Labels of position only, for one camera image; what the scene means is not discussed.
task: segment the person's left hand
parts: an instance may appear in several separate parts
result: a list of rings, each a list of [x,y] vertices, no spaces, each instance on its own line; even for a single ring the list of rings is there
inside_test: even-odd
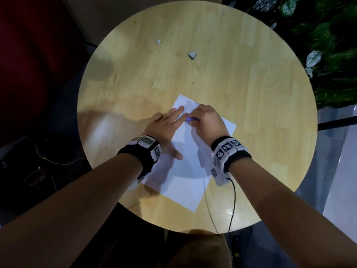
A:
[[[184,113],[182,117],[177,119],[182,114],[185,107],[180,106],[178,109],[172,108],[166,114],[156,113],[152,117],[152,121],[146,127],[143,135],[149,135],[154,137],[161,146],[163,153],[169,153],[177,160],[182,160],[182,154],[175,149],[171,143],[172,137],[175,134],[178,127],[185,122],[187,113]]]

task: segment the table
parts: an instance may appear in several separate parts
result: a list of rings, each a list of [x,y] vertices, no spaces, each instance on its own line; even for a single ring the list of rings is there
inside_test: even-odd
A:
[[[191,61],[187,56],[196,52]],[[180,1],[146,9],[118,25],[98,46],[78,95],[78,129],[92,167],[142,133],[155,112],[179,94],[212,105],[237,124],[233,136],[253,159],[295,191],[312,160],[317,110],[293,51],[268,26],[236,9]],[[232,230],[260,219],[235,182]],[[211,179],[192,212],[139,184],[119,201],[142,219],[178,232],[228,231],[232,184]]]

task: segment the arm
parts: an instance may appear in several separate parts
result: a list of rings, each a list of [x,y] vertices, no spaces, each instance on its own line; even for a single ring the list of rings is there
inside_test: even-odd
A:
[[[182,160],[170,145],[187,114],[157,113],[143,134]],[[120,153],[0,229],[1,267],[69,267],[90,242],[129,185],[142,171],[134,156]]]
[[[202,140],[211,146],[229,135],[220,115],[200,105],[189,117]],[[357,267],[357,245],[250,158],[230,165],[249,202],[287,254],[303,267]]]

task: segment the paper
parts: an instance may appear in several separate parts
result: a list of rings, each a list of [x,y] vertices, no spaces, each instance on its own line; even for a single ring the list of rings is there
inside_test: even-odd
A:
[[[172,107],[179,108],[181,105],[185,107],[184,114],[192,112],[199,104],[180,94]],[[223,121],[232,135],[236,125],[224,118]],[[212,150],[187,122],[178,128],[172,144],[184,159],[178,161],[162,154],[152,174],[142,182],[194,212],[212,177]]]

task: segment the hand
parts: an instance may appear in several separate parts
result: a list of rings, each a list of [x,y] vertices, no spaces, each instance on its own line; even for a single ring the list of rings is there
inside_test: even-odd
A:
[[[180,106],[178,109],[172,108],[164,115],[162,113],[154,114],[152,121],[142,133],[154,137],[160,143],[163,153],[169,153],[172,157],[180,161],[183,159],[183,156],[175,149],[171,140],[178,127],[186,120],[187,113],[184,113],[182,117],[177,119],[184,109],[185,107]]]
[[[213,141],[221,136],[229,136],[228,130],[216,110],[211,105],[200,104],[188,117],[200,121],[190,121],[189,125],[196,128],[197,135],[211,147]]]

